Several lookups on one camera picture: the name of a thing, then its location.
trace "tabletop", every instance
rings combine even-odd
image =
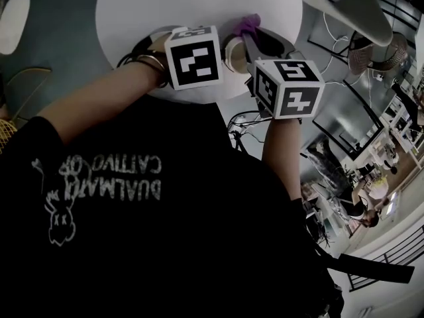
[[[241,18],[258,13],[261,26],[295,43],[300,31],[302,0],[97,0],[96,28],[100,45],[115,68],[118,61],[142,38],[168,25],[215,25],[224,39]],[[221,85],[174,91],[169,85],[151,94],[162,99],[212,103],[248,91],[248,74],[237,74],[223,65]]]

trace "floor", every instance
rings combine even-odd
[[[19,111],[19,116],[24,119],[17,124],[18,127],[36,115],[43,107],[53,100],[66,95],[75,88],[85,85],[95,78],[111,70],[111,66],[104,56],[95,29],[95,6],[97,0],[31,0],[30,14],[21,38],[21,42],[10,56],[0,57],[0,67],[5,81],[8,81],[19,71],[28,67],[50,68],[46,81],[41,88],[29,99],[29,102]],[[329,28],[334,36],[350,36],[352,30],[340,22],[327,17]],[[330,56],[309,43],[311,37],[316,42],[327,48],[333,45],[323,22],[322,13],[308,5],[303,5],[303,19],[301,32],[295,44],[305,57],[314,60],[322,70],[329,62]],[[356,81],[346,65],[332,62],[323,75],[326,81]],[[34,90],[34,79],[22,79],[20,88],[10,88],[7,92],[7,104],[10,113],[15,114],[28,99]],[[368,86],[371,87],[373,110],[379,115],[392,98],[392,92],[375,79],[370,79],[364,74],[355,85],[355,89],[369,100]],[[355,121],[356,131],[366,133],[368,125],[362,122],[362,117],[352,104],[347,101],[352,97],[347,88],[329,84],[325,88],[324,96],[320,103],[317,115],[325,126],[339,127],[341,123]],[[244,94],[234,99],[219,104],[224,120],[227,122],[234,114],[241,111],[256,109],[254,100],[249,94]],[[264,139],[267,124],[259,124],[252,133],[260,140]],[[318,135],[319,130],[312,124],[311,119],[306,119],[302,125],[302,147],[305,148]],[[243,142],[248,152],[260,158],[262,144],[252,136],[244,136]],[[332,147],[335,154],[342,159],[344,153],[337,147]],[[304,180],[315,177],[309,161],[301,161],[302,178]]]

